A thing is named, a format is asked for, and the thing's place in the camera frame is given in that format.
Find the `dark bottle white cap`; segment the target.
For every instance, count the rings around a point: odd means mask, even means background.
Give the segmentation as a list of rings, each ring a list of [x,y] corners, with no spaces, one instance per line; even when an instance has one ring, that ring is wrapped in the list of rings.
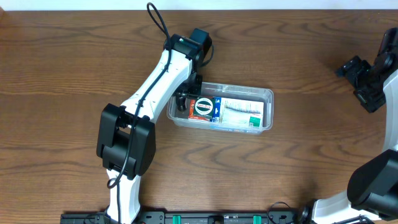
[[[181,112],[184,112],[187,107],[186,107],[186,98],[182,95],[178,95],[175,97],[175,102],[177,105],[177,109]]]

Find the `blue fever patch box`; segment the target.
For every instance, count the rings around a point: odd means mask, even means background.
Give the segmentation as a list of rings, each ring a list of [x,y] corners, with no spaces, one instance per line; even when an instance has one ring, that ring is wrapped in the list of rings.
[[[214,107],[213,107],[213,115],[212,122],[219,123],[220,121],[220,109],[221,109],[221,97],[214,97]]]

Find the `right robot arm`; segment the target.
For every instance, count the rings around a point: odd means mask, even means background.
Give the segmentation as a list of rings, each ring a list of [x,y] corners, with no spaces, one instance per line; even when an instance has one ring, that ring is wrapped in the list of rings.
[[[353,171],[346,190],[303,207],[295,223],[375,223],[397,219],[397,28],[383,34],[373,63],[354,56],[335,71],[360,105],[385,107],[382,149]]]

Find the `red white medicine box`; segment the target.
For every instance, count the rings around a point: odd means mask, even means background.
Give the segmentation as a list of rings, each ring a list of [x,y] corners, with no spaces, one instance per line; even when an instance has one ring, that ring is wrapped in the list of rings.
[[[203,120],[203,121],[210,121],[210,120],[207,120],[207,119],[204,119],[204,118],[197,117],[197,116],[193,115],[193,104],[194,104],[194,102],[195,102],[195,100],[191,100],[191,102],[190,102],[190,110],[189,110],[188,118],[189,119],[196,119],[196,120]]]

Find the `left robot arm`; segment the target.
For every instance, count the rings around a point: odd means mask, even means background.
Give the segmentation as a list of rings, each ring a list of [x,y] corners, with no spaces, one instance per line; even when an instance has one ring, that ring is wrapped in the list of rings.
[[[185,111],[187,99],[201,94],[203,77],[197,73],[213,52],[208,32],[194,29],[190,37],[166,39],[164,50],[148,79],[121,105],[107,104],[99,123],[96,154],[103,160],[111,199],[105,223],[132,223],[140,212],[139,187],[156,151],[155,124],[174,98]]]

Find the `dark green square box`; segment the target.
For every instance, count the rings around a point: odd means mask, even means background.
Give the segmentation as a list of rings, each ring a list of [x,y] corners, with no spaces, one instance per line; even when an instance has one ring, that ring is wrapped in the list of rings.
[[[193,115],[210,120],[213,117],[215,100],[203,97],[195,100],[193,104]]]

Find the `white green medicine box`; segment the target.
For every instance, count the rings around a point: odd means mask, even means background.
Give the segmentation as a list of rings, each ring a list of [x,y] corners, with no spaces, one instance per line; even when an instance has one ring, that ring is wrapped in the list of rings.
[[[222,98],[220,123],[260,128],[264,117],[264,103],[260,101]]]

